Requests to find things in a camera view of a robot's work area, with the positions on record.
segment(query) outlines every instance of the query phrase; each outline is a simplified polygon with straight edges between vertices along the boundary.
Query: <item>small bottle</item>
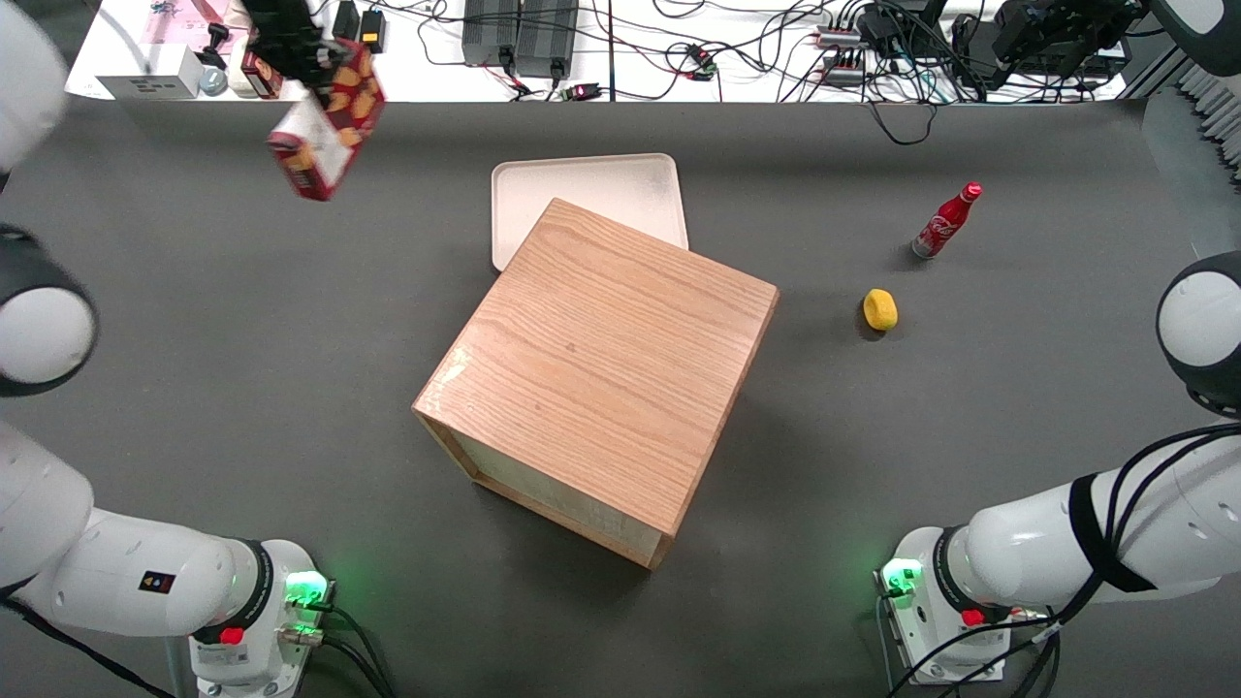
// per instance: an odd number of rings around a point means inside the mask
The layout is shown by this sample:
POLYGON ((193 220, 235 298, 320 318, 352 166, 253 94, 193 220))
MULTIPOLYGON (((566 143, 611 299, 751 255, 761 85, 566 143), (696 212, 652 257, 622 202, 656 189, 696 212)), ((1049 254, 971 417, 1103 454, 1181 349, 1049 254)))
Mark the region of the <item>small bottle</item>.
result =
POLYGON ((965 219, 969 217, 969 207, 982 195, 983 185, 972 181, 961 190, 961 194, 946 201, 943 206, 939 206, 936 215, 931 217, 931 222, 922 229, 922 232, 910 245, 913 253, 923 260, 930 260, 938 255, 943 250, 943 246, 948 243, 948 240, 961 230, 961 226, 965 225, 965 219))

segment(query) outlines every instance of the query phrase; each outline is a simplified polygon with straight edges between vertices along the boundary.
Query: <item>white tray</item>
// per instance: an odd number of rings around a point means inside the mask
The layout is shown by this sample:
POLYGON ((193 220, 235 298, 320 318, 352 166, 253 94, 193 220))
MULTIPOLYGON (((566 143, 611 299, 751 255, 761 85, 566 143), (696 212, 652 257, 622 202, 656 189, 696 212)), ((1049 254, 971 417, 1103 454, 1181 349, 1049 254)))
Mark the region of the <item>white tray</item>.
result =
POLYGON ((500 163, 491 170, 491 263, 504 271, 552 199, 689 250, 676 163, 606 155, 500 163))

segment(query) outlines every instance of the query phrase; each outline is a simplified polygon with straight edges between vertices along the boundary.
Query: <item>wood grain surface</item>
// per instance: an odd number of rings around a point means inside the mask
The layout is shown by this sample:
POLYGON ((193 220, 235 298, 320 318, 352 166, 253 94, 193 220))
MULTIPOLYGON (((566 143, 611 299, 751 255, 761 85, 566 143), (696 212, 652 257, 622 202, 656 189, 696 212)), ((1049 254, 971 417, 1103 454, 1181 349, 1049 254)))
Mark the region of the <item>wood grain surface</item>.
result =
POLYGON ((413 410, 674 537, 778 296, 553 200, 413 410))

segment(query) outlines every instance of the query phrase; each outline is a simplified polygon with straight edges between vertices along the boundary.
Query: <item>wooden box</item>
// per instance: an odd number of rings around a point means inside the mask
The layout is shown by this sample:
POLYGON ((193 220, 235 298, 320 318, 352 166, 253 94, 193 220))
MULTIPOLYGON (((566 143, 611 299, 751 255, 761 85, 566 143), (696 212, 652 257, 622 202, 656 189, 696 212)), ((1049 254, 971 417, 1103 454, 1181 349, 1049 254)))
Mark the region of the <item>wooden box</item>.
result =
POLYGON ((778 296, 556 199, 413 410, 474 482, 655 569, 778 296))

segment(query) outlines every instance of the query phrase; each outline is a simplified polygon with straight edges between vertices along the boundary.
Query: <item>green indicator light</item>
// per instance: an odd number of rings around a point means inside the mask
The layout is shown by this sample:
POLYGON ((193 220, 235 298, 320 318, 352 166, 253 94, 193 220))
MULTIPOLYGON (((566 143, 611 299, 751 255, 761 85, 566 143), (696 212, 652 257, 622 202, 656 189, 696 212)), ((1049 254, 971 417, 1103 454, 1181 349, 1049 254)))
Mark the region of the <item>green indicator light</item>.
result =
POLYGON ((288 602, 318 604, 328 596, 328 578, 310 570, 293 573, 284 580, 284 600, 288 602))
POLYGON ((880 574, 887 580, 887 590, 892 596, 905 596, 913 592, 918 578, 922 576, 922 563, 897 558, 884 565, 880 574))

